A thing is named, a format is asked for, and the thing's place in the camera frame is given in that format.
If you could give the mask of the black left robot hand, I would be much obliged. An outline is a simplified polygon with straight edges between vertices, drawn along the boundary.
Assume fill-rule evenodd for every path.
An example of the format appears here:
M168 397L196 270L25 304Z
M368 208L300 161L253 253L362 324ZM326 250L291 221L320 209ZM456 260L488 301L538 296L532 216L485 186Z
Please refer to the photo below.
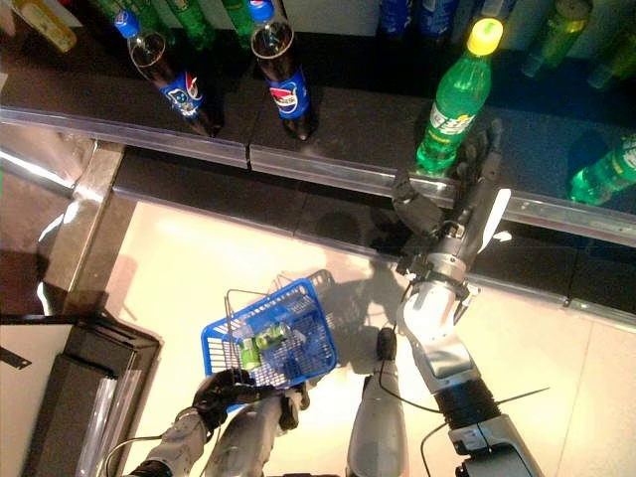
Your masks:
M256 402L277 393L273 386L258 386L247 370L231 368L206 377L195 393L192 407L211 436L225 422L231 406Z

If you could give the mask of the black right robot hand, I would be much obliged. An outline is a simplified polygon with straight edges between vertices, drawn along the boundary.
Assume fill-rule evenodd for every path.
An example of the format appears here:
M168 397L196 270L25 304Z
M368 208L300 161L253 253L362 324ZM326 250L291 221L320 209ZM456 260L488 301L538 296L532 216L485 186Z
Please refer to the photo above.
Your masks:
M468 229L487 222L499 193L501 142L500 118L459 146L457 162L451 167L457 181L452 212L445 214L431 199L412 185L409 173L401 168L392 184L392 204L400 221L419 239L432 238L443 228Z

